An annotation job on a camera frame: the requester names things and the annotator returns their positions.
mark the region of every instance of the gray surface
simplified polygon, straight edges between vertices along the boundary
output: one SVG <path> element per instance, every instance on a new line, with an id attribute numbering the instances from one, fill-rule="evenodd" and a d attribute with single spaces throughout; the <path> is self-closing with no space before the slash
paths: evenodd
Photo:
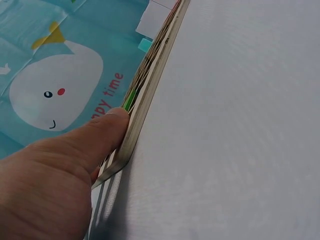
<path id="1" fill-rule="evenodd" d="M 191 1 L 92 239 L 320 239 L 319 11 Z"/>

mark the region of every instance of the book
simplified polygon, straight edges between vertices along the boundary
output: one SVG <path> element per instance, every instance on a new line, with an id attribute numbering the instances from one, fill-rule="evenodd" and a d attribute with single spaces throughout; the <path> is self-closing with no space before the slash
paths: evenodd
<path id="1" fill-rule="evenodd" d="M 126 134 L 120 147 L 101 163 L 98 178 L 92 189 L 121 171 L 130 161 L 189 2 L 190 0 L 176 2 L 136 71 L 121 105 L 130 116 Z"/>

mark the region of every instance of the whale smile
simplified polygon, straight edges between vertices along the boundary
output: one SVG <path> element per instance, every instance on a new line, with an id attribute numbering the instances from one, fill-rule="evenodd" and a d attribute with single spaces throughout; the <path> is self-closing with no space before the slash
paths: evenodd
<path id="1" fill-rule="evenodd" d="M 53 120 L 53 126 L 52 127 L 49 127 L 49 129 L 54 129 L 56 127 L 56 121 Z"/>

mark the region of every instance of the white cartoon whale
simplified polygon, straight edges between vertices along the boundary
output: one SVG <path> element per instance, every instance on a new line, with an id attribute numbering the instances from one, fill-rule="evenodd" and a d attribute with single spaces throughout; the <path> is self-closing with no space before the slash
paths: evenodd
<path id="1" fill-rule="evenodd" d="M 12 81 L 9 98 L 16 114 L 39 129 L 62 131 L 84 110 L 103 72 L 103 60 L 92 49 L 65 40 L 59 25 L 33 45 L 64 43 L 73 54 L 44 58 L 25 67 Z"/>

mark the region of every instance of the light blue fabric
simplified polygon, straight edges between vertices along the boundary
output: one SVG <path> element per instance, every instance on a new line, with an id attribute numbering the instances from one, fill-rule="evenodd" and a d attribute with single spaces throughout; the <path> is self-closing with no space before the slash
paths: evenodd
<path id="1" fill-rule="evenodd" d="M 147 5 L 147 0 L 0 0 L 0 159 L 122 103 L 145 55 L 138 49 L 143 36 L 135 29 Z M 32 49 L 53 35 L 54 22 L 65 42 Z"/>

